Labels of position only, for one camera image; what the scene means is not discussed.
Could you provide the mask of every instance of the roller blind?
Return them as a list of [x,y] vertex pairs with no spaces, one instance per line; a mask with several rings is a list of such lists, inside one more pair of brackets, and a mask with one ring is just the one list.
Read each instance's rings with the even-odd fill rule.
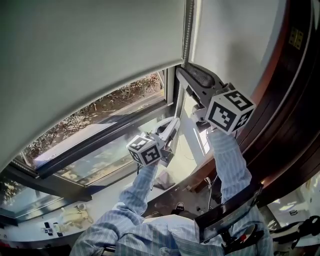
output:
[[66,116],[182,58],[184,0],[8,0],[0,171]]

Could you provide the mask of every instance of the window frame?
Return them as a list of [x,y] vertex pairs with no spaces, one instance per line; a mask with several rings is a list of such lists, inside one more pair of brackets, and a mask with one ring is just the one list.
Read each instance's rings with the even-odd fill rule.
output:
[[164,88],[164,98],[156,94],[146,98],[146,106],[141,109],[135,109],[135,111],[128,111],[125,108],[123,111],[118,110],[119,116],[110,116],[101,121],[111,123],[110,126],[91,135],[38,168],[33,169],[16,159],[8,164],[3,170],[3,175],[9,179],[36,191],[60,198],[32,210],[27,208],[13,212],[0,208],[0,223],[16,226],[17,223],[40,217],[75,202],[88,202],[92,199],[93,194],[134,173],[136,165],[132,160],[125,166],[87,185],[72,182],[56,174],[76,160],[123,136],[132,128],[138,128],[161,115],[169,117],[176,105],[174,104],[174,87],[177,85],[174,85],[174,74],[175,67],[170,67],[164,70],[164,81],[160,78]]

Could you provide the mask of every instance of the blue striped shirt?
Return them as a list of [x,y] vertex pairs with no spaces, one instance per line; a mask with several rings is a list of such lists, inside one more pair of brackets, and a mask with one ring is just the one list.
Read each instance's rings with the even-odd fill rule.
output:
[[[247,187],[252,176],[232,135],[215,130],[207,137],[213,147],[222,202],[225,202]],[[195,223],[191,219],[167,215],[145,221],[141,217],[147,209],[147,195],[156,173],[155,165],[142,168],[132,186],[120,194],[113,209],[81,234],[70,255],[99,255],[107,245],[116,246],[115,255],[224,255],[220,235],[206,244],[197,242]],[[272,239],[257,206],[230,228],[230,234],[239,237],[252,224],[264,230],[264,236],[257,244],[231,255],[273,255]]]

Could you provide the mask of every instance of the window glass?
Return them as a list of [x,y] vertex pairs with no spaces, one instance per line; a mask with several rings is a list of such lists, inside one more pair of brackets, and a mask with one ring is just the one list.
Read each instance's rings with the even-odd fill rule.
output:
[[17,217],[50,204],[59,198],[21,185],[3,175],[0,177],[0,208],[13,212]]
[[141,132],[150,132],[161,119],[162,117],[155,118],[132,129],[129,133],[89,153],[56,174],[81,185],[88,185],[109,175],[133,161],[126,145],[134,136],[141,134]]
[[140,109],[139,101],[156,94],[163,96],[159,76],[154,73],[126,85],[73,113],[48,130],[24,150],[22,160],[33,168],[38,168],[74,145],[104,128],[106,120],[131,105]]

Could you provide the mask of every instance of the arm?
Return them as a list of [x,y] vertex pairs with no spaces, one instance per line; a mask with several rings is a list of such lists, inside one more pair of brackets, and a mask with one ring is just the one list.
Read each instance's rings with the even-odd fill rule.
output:
[[[232,134],[226,135],[215,130],[208,134],[208,139],[213,147],[216,171],[221,180],[221,202],[224,203],[246,188],[252,176]],[[264,236],[257,243],[257,255],[273,255],[273,242],[257,206],[232,226],[230,234],[239,237],[253,224],[257,225],[258,230],[264,231]]]
[[141,224],[144,221],[141,215],[147,209],[147,196],[157,169],[154,164],[143,167],[132,186],[120,194],[112,210],[107,211],[77,239],[70,255],[92,255],[106,245],[115,245],[128,229]]

